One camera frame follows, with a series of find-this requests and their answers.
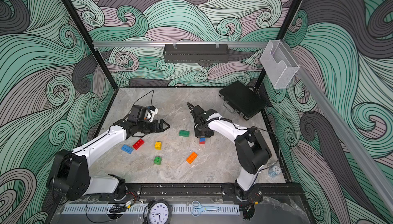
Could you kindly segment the green long lego brick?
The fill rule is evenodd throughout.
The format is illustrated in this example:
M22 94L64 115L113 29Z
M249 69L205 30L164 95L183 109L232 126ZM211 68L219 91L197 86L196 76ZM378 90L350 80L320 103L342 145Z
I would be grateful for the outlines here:
M186 138L188 138L189 135L190 135L190 132L187 131L187 130L180 130L180 131L179 131L179 136L180 136L180 137L186 137Z

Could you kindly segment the orange long lego brick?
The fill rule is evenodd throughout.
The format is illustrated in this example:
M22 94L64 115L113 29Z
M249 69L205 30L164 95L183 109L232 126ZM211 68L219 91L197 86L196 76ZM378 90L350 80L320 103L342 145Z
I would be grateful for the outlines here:
M195 152L192 152L188 158L186 159L186 161L191 165L193 163L193 161L198 157L198 154Z

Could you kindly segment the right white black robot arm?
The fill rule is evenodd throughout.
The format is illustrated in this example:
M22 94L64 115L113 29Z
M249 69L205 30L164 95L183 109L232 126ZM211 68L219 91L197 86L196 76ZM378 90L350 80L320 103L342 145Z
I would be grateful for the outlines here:
M187 106L193 117L195 137L210 138L218 132L234 144L241 166L234 190L239 199L246 199L259 172L272 156L261 130L255 126L246 128L237 125L214 109L206 111L201 106L194 106L189 102Z

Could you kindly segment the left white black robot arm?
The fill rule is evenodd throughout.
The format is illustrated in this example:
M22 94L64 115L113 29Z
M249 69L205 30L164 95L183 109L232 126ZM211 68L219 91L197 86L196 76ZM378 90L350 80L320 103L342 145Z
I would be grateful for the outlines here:
M123 200L128 192L125 179L113 174L91 176L90 167L111 148L130 137L135 138L137 133L145 136L164 132L170 127L163 119L137 123L118 120L86 144L56 153L46 186L68 200L94 194L108 194L116 201Z

